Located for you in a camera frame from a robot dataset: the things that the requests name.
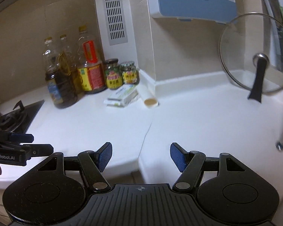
bottle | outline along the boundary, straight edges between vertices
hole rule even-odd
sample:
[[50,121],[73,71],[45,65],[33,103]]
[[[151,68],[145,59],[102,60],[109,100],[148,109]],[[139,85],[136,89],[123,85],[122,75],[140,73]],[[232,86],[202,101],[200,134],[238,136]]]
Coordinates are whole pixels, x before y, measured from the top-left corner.
[[51,37],[45,39],[44,44],[43,63],[50,96],[57,108],[66,108],[73,105],[78,99],[70,69],[65,55],[58,54]]
[[105,90],[103,64],[96,50],[94,38],[88,34],[86,25],[79,27],[78,70],[83,90],[87,94]]
[[66,34],[61,35],[60,40],[61,40],[61,46],[62,46],[61,51],[65,53],[65,56],[67,58],[67,62],[68,62],[69,69],[70,69],[70,74],[72,76],[73,84],[75,86],[75,91],[78,97],[81,98],[84,95],[84,91],[82,88],[81,79],[80,79],[80,75],[78,72],[78,68],[77,68],[77,64],[76,64],[74,55],[67,41],[67,35]]

black jar lid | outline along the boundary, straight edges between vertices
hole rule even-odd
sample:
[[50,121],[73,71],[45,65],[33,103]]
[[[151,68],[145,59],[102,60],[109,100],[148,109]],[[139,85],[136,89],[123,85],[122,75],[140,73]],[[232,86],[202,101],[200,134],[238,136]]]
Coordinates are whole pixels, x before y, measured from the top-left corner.
[[114,64],[114,63],[118,63],[118,59],[107,59],[105,61],[103,61],[104,64]]

vent grille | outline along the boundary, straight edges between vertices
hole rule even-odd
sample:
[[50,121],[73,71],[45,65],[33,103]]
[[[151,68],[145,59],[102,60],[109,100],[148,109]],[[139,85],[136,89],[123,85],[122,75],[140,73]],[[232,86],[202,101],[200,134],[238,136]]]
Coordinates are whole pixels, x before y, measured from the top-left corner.
[[109,45],[128,42],[122,0],[103,0]]

blue gripper pad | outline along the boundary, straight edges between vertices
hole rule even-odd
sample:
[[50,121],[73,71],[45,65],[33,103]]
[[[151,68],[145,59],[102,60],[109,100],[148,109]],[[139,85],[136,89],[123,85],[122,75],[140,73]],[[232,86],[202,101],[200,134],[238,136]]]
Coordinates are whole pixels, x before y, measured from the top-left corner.
[[112,157],[112,144],[105,143],[96,153],[99,155],[96,166],[100,172],[103,172]]
[[186,162],[185,155],[188,154],[177,143],[172,143],[170,146],[170,156],[180,172],[186,169],[188,163]]

paper roll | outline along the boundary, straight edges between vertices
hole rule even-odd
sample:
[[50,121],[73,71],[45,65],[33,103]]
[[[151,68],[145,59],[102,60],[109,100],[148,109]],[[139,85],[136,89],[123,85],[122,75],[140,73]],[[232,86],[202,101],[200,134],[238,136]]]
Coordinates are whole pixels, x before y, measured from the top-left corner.
[[148,108],[158,106],[157,99],[152,95],[152,93],[148,90],[146,86],[138,84],[136,86],[136,90],[141,99],[143,100],[145,106],[147,106]]

